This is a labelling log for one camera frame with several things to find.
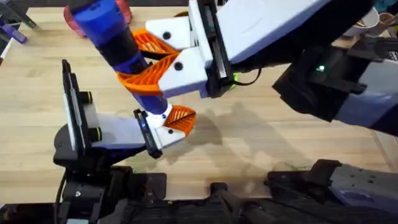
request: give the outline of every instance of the screw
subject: screw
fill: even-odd
[[[181,71],[183,68],[183,65],[181,62],[177,62],[174,64],[174,69],[176,69],[177,71]]]
[[[172,34],[170,32],[164,32],[163,39],[169,40],[171,37],[172,37]]]

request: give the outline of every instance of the orange plastic part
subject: orange plastic part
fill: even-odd
[[[145,96],[161,96],[158,81],[169,69],[179,53],[169,55],[140,74],[126,74],[117,72],[119,81],[131,92]]]
[[[174,106],[164,123],[165,127],[183,131],[186,136],[191,133],[197,114],[184,106]]]
[[[145,28],[134,31],[132,35],[137,42],[138,48],[142,51],[165,55],[176,54],[178,52],[178,50],[174,50],[157,37],[148,33]]]

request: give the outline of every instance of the wooden table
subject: wooden table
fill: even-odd
[[[185,9],[132,8],[131,27]],[[70,30],[62,12],[29,9],[41,30],[21,26],[29,42],[14,42],[0,67],[0,203],[55,200],[63,169],[52,162],[53,138],[66,122],[61,59],[71,63],[81,89],[93,92],[100,113],[132,116],[139,107],[92,44]],[[214,181],[229,183],[239,195],[267,195],[262,185],[267,172],[309,169],[319,158],[390,170],[375,132],[329,124],[281,101],[271,85],[286,68],[267,68],[255,85],[238,87],[217,100],[200,100],[198,93],[172,98],[173,104],[197,111],[194,132],[157,161],[142,153],[121,164],[139,172],[167,173],[167,198],[203,198]],[[248,81],[254,75],[241,78]]]

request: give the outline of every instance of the purple object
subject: purple object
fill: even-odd
[[[8,24],[5,24],[4,21],[0,20],[0,27],[12,38],[16,39],[19,43],[24,44],[27,42],[27,37],[19,32],[17,29],[13,28]]]

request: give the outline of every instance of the red object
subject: red object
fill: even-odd
[[[129,4],[126,2],[126,0],[115,0],[116,4],[118,4],[120,11],[122,12],[124,16],[124,20],[126,21],[127,24],[130,24],[132,20],[132,14],[130,11]],[[65,18],[65,21],[69,25],[71,29],[73,29],[80,37],[86,37],[85,32],[80,28],[80,26],[75,22],[73,19],[72,13],[69,10],[69,6],[66,6],[63,10],[63,17]]]

